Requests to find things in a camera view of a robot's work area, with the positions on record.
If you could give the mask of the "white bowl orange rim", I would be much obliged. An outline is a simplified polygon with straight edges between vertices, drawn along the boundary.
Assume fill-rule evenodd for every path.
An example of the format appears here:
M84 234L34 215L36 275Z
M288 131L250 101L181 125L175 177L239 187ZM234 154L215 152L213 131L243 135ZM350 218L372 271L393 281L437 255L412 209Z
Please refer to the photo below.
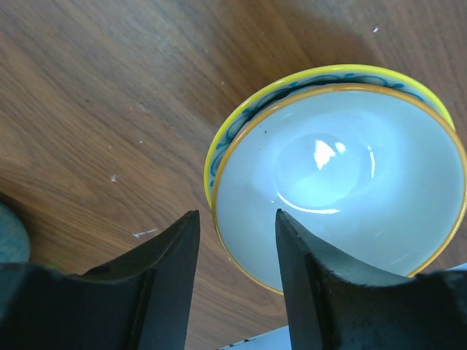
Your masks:
M228 256L276 293L278 210L369 265L413 276L466 215L466 151L435 109L407 93L307 88L240 129L220 161L211 210Z

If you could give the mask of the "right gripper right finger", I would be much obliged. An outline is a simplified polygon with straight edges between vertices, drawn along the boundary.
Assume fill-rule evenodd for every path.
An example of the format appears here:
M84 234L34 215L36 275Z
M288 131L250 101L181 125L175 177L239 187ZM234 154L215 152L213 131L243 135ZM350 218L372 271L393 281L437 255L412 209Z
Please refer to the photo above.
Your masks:
M293 349L464 349L466 272L413 278L364 263L307 230L275 219Z

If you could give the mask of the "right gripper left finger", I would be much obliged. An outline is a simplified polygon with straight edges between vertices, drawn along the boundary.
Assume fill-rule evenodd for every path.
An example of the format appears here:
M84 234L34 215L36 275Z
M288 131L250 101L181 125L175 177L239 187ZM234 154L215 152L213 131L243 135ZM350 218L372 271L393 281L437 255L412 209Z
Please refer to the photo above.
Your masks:
M189 211L157 236L77 275L1 265L3 349L183 349L200 242Z

